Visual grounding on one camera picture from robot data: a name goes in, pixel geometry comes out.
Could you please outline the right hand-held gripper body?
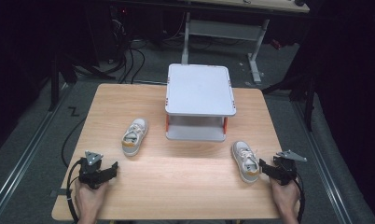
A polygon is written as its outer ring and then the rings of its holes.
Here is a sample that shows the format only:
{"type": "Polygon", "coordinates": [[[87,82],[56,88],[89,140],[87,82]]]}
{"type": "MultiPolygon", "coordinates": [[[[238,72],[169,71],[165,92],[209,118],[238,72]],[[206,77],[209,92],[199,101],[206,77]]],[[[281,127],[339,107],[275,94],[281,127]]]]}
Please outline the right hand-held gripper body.
{"type": "Polygon", "coordinates": [[[291,150],[277,152],[273,157],[275,171],[271,177],[278,180],[282,186],[287,185],[297,178],[297,161],[306,162],[307,158],[291,150]]]}

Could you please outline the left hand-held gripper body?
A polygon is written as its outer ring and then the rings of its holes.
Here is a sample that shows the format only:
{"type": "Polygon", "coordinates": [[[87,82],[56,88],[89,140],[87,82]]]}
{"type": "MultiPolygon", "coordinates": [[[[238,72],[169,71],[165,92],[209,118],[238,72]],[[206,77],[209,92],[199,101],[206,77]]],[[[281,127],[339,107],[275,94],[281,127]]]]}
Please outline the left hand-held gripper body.
{"type": "Polygon", "coordinates": [[[79,170],[79,181],[88,185],[91,189],[98,189],[108,181],[106,173],[101,170],[102,154],[85,151],[79,170]]]}

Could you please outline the small white sneaker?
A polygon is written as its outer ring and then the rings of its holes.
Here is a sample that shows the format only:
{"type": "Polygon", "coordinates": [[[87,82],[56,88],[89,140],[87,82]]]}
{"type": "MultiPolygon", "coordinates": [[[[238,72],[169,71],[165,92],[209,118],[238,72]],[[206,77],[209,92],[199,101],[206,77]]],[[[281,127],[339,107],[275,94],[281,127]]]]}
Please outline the small white sneaker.
{"type": "Polygon", "coordinates": [[[121,144],[126,156],[135,156],[146,136],[148,122],[145,119],[135,119],[122,137],[121,144]]]}
{"type": "Polygon", "coordinates": [[[259,176],[259,166],[256,154],[244,141],[237,141],[231,147],[234,160],[237,163],[243,182],[255,183],[259,176]]]}

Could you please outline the white two-tier shoe rack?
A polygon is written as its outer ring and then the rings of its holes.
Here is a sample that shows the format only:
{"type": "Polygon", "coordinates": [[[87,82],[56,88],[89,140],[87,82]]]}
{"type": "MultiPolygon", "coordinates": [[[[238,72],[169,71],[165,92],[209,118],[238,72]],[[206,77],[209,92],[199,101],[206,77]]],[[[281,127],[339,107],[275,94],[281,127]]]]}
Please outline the white two-tier shoe rack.
{"type": "Polygon", "coordinates": [[[228,118],[236,115],[229,69],[170,64],[165,111],[168,139],[223,142],[228,118]]]}

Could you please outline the person's right hand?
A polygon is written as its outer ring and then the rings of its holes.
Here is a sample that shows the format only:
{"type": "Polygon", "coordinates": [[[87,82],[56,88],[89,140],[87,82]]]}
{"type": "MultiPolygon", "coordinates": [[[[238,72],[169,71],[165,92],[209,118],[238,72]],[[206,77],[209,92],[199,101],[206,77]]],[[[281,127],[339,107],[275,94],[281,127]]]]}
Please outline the person's right hand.
{"type": "Polygon", "coordinates": [[[270,179],[272,198],[284,224],[299,224],[295,211],[299,200],[299,188],[295,182],[280,185],[275,179],[270,179]]]}

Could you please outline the person's left hand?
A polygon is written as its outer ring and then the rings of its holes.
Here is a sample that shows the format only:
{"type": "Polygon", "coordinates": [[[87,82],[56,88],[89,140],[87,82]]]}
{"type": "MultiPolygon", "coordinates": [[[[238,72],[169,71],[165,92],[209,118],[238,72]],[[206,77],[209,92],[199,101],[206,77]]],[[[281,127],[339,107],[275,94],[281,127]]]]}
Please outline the person's left hand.
{"type": "Polygon", "coordinates": [[[79,180],[75,183],[76,206],[79,211],[77,224],[95,224],[104,203],[109,183],[103,183],[98,189],[91,189],[79,180]]]}

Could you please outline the black tape strip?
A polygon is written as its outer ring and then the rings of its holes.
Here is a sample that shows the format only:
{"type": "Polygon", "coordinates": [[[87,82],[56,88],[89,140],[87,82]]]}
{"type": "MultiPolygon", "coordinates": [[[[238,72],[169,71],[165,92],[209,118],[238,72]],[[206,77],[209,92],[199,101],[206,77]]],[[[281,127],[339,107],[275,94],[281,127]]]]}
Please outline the black tape strip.
{"type": "Polygon", "coordinates": [[[56,198],[58,196],[65,196],[65,197],[70,197],[72,195],[72,190],[71,189],[52,189],[49,193],[49,196],[51,198],[56,198]]]}

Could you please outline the black metal stand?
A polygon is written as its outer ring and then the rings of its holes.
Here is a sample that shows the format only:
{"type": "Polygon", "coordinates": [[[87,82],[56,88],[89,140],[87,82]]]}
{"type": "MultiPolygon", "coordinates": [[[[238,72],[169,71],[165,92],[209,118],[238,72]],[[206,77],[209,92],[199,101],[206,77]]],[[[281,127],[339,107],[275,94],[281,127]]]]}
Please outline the black metal stand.
{"type": "Polygon", "coordinates": [[[76,57],[73,57],[65,53],[56,53],[53,60],[51,61],[51,72],[50,72],[50,107],[49,111],[54,111],[57,104],[60,101],[60,79],[59,75],[62,75],[64,81],[67,84],[75,84],[77,82],[77,75],[74,71],[74,66],[78,65],[83,67],[88,72],[92,73],[96,77],[103,79],[113,79],[113,77],[107,75],[105,72],[102,72],[88,63],[85,63],[79,60],[76,57]]]}
{"type": "Polygon", "coordinates": [[[311,132],[312,114],[313,114],[313,98],[315,92],[315,75],[301,74],[297,76],[287,77],[284,80],[269,86],[262,90],[263,94],[269,94],[277,90],[290,90],[289,99],[291,101],[305,102],[303,110],[303,120],[306,128],[311,132]]]}

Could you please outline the metal floor rail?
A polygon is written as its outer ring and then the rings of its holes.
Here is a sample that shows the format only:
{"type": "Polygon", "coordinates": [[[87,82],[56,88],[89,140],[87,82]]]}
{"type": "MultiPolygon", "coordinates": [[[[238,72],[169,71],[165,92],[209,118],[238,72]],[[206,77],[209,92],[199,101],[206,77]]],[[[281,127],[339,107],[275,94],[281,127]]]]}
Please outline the metal floor rail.
{"type": "Polygon", "coordinates": [[[296,102],[292,102],[291,105],[295,111],[295,114],[298,117],[299,123],[302,126],[302,129],[306,135],[306,138],[309,141],[310,150],[313,154],[313,160],[315,161],[317,170],[319,172],[324,188],[326,190],[327,197],[332,204],[333,210],[335,211],[335,214],[339,220],[339,223],[340,224],[352,224],[351,217],[346,209],[343,199],[341,198],[340,190],[336,186],[336,183],[333,180],[332,175],[326,166],[326,161],[324,160],[320,152],[320,147],[317,144],[313,133],[306,126],[304,113],[303,113],[303,109],[301,108],[301,105],[296,102]]]}
{"type": "Polygon", "coordinates": [[[31,164],[61,103],[74,85],[62,84],[55,105],[50,102],[50,87],[48,84],[39,98],[22,114],[17,126],[0,148],[0,215],[31,164]]]}

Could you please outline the desk with white metal frame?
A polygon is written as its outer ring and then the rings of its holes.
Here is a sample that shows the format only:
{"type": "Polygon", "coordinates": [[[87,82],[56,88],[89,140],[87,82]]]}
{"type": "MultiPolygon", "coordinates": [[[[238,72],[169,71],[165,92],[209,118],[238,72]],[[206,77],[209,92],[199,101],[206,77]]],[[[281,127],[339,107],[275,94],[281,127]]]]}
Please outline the desk with white metal frame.
{"type": "MultiPolygon", "coordinates": [[[[179,0],[187,7],[227,7],[228,9],[254,9],[259,12],[279,12],[288,15],[308,14],[310,8],[305,0],[179,0]]],[[[189,37],[191,35],[209,36],[234,40],[253,41],[255,45],[247,54],[251,75],[256,84],[261,82],[261,74],[257,69],[257,55],[264,36],[267,32],[270,20],[268,18],[259,20],[258,25],[239,24],[237,21],[227,19],[225,21],[214,21],[205,19],[191,19],[190,13],[185,17],[184,48],[181,64],[188,64],[189,37]]]]}

